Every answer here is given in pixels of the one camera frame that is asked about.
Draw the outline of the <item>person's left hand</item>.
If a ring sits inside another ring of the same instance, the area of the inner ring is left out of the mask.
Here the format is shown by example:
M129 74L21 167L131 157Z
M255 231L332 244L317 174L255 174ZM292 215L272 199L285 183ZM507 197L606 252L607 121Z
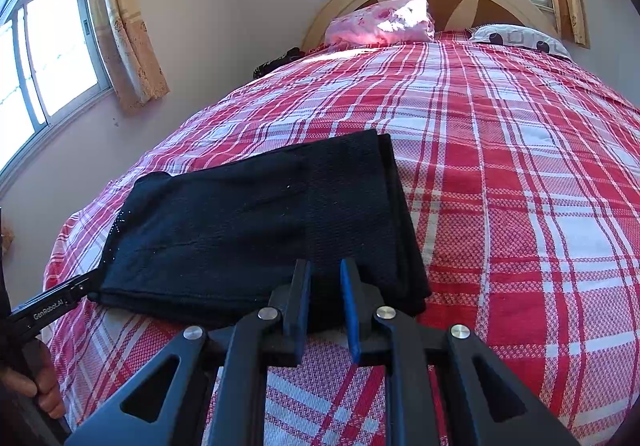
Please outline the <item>person's left hand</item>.
M10 392L21 394L30 398L37 398L40 408L52 419L61 419L65 416L65 405L58 384L51 353L46 344L37 340L38 354L41 368L34 380L19 372L1 366L1 383Z

